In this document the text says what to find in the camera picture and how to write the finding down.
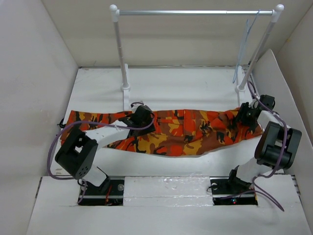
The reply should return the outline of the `blue wire hanger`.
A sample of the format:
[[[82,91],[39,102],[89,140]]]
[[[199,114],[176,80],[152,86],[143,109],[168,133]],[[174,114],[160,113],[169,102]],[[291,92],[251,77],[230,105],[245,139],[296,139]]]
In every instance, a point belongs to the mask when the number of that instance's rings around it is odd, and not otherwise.
[[[245,55],[246,45],[247,45],[247,41],[248,41],[248,38],[249,38],[249,35],[250,35],[250,31],[251,31],[251,29],[252,29],[256,19],[258,18],[259,14],[260,14],[260,11],[261,10],[257,11],[257,13],[256,13],[252,23],[249,23],[249,19],[246,20],[243,36],[242,36],[242,39],[241,39],[241,42],[240,42],[239,52],[238,52],[238,55],[237,55],[237,63],[236,63],[236,66],[235,66],[235,72],[234,72],[233,80],[232,80],[233,84],[235,82],[237,82],[237,80],[238,80],[238,70],[239,70],[239,66],[240,66],[240,64],[242,62],[243,56]]]

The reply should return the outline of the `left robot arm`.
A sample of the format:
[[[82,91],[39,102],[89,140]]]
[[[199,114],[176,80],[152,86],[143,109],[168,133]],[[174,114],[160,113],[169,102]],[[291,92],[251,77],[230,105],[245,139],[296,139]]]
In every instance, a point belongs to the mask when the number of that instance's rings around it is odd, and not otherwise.
[[[114,114],[76,113],[76,120],[62,133],[63,144],[55,161],[87,189],[105,194],[110,177],[93,163],[96,152],[115,141],[138,137],[155,130],[153,111],[138,103],[132,111]]]

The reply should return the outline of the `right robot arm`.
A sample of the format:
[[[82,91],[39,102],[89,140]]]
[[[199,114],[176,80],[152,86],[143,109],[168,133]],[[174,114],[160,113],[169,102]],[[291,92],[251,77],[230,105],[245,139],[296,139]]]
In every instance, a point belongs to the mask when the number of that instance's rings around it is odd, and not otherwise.
[[[249,189],[256,177],[268,171],[272,175],[278,170],[288,169],[294,162],[302,132],[288,127],[273,112],[274,106],[273,96],[261,95],[253,104],[243,103],[234,118],[234,124],[242,124],[248,127],[249,131],[256,128],[257,121],[263,117],[267,116],[270,120],[256,146],[254,157],[231,170],[226,180],[226,187],[232,193]]]

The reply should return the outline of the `orange camouflage trousers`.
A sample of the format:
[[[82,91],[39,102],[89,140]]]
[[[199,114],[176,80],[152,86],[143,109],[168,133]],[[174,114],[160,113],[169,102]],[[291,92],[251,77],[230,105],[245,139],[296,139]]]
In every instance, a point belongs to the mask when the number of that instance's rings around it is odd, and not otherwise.
[[[155,131],[108,144],[108,148],[168,157],[202,155],[262,135],[257,122],[235,122],[239,109],[155,111]]]

